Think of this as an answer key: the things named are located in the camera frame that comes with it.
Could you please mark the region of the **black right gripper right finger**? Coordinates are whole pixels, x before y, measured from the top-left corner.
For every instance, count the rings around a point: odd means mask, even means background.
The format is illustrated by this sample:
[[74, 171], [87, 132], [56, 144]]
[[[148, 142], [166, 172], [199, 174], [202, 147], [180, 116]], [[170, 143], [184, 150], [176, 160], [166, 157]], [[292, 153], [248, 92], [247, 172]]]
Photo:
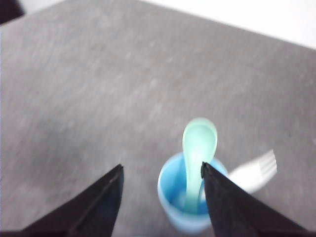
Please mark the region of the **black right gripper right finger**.
[[314, 237], [204, 162], [201, 166], [208, 213], [217, 237]]

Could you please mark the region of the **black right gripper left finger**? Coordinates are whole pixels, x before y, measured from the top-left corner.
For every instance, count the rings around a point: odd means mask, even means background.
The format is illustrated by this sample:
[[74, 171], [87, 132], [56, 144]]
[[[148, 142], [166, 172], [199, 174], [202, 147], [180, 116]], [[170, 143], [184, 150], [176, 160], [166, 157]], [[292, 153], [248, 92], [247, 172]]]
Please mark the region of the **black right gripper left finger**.
[[110, 237], [123, 193], [123, 166], [118, 164], [73, 199], [21, 230], [2, 237]]

